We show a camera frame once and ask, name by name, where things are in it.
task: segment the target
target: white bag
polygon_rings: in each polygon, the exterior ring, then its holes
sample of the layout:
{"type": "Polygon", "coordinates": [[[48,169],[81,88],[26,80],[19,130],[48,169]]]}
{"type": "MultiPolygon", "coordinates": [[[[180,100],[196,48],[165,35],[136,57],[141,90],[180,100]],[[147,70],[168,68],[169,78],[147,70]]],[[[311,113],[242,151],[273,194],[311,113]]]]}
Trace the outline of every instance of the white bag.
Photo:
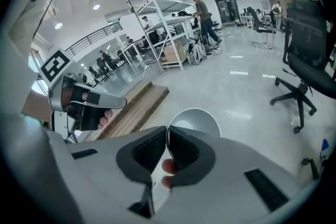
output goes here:
{"type": "Polygon", "coordinates": [[[185,55],[191,65],[199,65],[206,57],[203,47],[198,44],[189,44],[185,49],[185,55]]]}

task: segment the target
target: jeans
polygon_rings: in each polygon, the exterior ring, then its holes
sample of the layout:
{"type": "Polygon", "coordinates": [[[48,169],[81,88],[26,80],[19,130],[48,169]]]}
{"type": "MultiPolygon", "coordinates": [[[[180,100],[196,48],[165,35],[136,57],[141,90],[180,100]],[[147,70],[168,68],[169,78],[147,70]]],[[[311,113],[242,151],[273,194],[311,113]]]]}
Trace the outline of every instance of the jeans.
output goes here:
{"type": "Polygon", "coordinates": [[[219,40],[219,37],[212,30],[212,20],[211,20],[211,18],[201,22],[201,30],[202,30],[202,35],[203,36],[208,37],[208,33],[209,33],[209,35],[212,37],[212,39],[214,41],[217,42],[219,40]]]}
{"type": "Polygon", "coordinates": [[[282,18],[281,18],[281,16],[276,16],[276,17],[275,17],[275,20],[276,20],[276,28],[277,28],[277,31],[280,31],[281,22],[282,22],[282,18]]]}

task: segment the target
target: white metal shelf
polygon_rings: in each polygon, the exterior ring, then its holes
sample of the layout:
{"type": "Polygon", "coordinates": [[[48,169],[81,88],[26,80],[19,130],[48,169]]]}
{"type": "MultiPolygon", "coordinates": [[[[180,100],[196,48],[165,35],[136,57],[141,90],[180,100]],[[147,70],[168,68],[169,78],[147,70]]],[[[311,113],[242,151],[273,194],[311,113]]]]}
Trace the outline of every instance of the white metal shelf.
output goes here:
{"type": "MultiPolygon", "coordinates": [[[[180,12],[186,9],[192,4],[180,0],[156,0],[162,12],[180,12]]],[[[138,11],[138,15],[144,15],[149,13],[155,13],[157,8],[155,7],[154,1],[151,0],[146,5],[142,6],[138,11]]]]}
{"type": "MultiPolygon", "coordinates": [[[[192,18],[193,16],[181,16],[181,17],[172,17],[169,19],[165,19],[165,21],[167,25],[175,25],[175,24],[182,23],[186,20],[190,20],[192,18]]],[[[163,21],[159,21],[157,24],[153,25],[151,28],[147,29],[145,32],[148,33],[148,32],[160,29],[162,27],[164,27],[163,21]]]]}

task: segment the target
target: black cable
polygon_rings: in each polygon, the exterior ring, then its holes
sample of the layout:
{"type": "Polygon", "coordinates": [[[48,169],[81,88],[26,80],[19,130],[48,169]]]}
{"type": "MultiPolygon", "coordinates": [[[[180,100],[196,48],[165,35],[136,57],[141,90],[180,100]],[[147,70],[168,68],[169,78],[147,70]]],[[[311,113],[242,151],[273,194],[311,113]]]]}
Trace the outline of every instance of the black cable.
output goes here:
{"type": "Polygon", "coordinates": [[[44,16],[46,16],[47,11],[48,11],[48,9],[49,9],[49,7],[50,7],[52,1],[53,1],[53,0],[50,0],[49,5],[47,6],[46,11],[43,13],[43,16],[42,16],[42,18],[41,18],[41,20],[40,20],[40,22],[39,22],[39,24],[38,24],[38,26],[37,26],[37,28],[36,28],[34,34],[33,34],[33,39],[35,38],[36,33],[37,33],[37,31],[39,30],[39,28],[40,28],[40,26],[41,26],[41,24],[42,24],[42,22],[43,22],[44,16]]]}

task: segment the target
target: cardboard box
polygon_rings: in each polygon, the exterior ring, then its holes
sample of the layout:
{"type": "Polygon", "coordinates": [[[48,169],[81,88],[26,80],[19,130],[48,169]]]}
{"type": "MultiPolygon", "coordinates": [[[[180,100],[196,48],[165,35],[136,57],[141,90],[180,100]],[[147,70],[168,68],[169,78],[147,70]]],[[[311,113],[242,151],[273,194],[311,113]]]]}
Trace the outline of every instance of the cardboard box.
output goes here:
{"type": "MultiPolygon", "coordinates": [[[[176,50],[178,52],[178,55],[180,57],[181,61],[185,60],[185,52],[183,49],[183,44],[180,40],[176,40],[175,41],[175,46],[176,46],[176,50]]],[[[163,49],[164,54],[166,56],[167,62],[177,62],[177,58],[176,58],[176,54],[174,52],[174,48],[172,46],[172,44],[170,42],[168,42],[166,44],[166,46],[163,49]]]]}

